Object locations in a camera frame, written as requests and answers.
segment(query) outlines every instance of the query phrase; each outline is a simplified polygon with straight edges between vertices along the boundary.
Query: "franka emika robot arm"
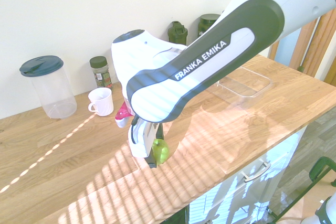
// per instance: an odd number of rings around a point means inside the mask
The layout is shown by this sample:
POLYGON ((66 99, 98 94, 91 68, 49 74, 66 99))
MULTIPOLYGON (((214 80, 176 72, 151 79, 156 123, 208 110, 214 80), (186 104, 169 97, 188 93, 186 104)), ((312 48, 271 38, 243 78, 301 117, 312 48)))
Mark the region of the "franka emika robot arm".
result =
POLYGON ((135 113, 132 155, 148 157, 157 124, 176 119, 192 97, 335 7, 336 0, 232 0, 188 47, 145 30, 119 36, 111 50, 123 96, 135 113))

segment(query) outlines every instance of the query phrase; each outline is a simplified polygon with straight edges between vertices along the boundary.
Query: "spice jar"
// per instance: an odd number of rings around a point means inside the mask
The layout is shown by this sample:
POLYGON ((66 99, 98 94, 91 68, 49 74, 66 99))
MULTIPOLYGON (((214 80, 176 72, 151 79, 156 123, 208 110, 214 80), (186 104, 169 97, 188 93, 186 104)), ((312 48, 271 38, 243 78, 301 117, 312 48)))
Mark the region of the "spice jar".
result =
POLYGON ((95 75, 98 88, 110 88, 112 89, 112 81, 109 72, 109 65, 104 56, 96 56, 90 59, 91 69, 95 75))

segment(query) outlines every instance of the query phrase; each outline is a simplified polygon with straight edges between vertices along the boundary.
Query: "clear plastic container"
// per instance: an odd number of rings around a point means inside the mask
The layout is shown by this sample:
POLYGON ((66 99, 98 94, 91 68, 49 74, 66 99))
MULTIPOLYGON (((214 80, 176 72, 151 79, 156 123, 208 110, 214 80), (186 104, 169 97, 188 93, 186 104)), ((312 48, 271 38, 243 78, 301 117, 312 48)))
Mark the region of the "clear plastic container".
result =
POLYGON ((207 90, 229 104, 245 110, 256 104, 271 86, 272 81, 269 78, 239 67, 207 90))
POLYGON ((24 63, 20 71, 32 81, 48 117, 65 119, 75 113, 77 103, 60 58, 37 57, 24 63))

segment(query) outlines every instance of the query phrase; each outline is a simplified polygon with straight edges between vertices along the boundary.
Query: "green bottle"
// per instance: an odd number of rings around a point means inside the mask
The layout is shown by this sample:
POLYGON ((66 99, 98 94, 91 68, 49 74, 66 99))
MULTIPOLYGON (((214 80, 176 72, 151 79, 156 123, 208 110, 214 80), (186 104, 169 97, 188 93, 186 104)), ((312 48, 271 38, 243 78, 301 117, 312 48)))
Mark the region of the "green bottle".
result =
POLYGON ((198 23, 198 37, 205 33, 219 18, 219 14, 204 14, 198 23))
POLYGON ((175 44, 187 44, 188 29, 178 21, 173 21, 173 26, 168 29, 169 42, 175 44))

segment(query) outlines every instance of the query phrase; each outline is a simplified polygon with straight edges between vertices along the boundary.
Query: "white wall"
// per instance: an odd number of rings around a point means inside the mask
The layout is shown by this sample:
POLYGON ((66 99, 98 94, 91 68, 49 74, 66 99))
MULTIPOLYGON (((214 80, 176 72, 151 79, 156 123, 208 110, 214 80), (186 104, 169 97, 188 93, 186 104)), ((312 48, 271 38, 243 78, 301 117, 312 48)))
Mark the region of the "white wall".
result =
POLYGON ((133 29, 146 29, 167 40, 174 20, 189 30, 188 42, 197 36, 198 18, 221 13, 230 0, 0 0, 0 118, 40 106, 20 66, 42 55, 65 62, 74 94, 96 86, 89 59, 108 58, 116 81, 110 46, 133 29))
POLYGON ((285 66, 289 66, 300 32, 301 28, 280 40, 277 53, 274 58, 275 61, 285 66))

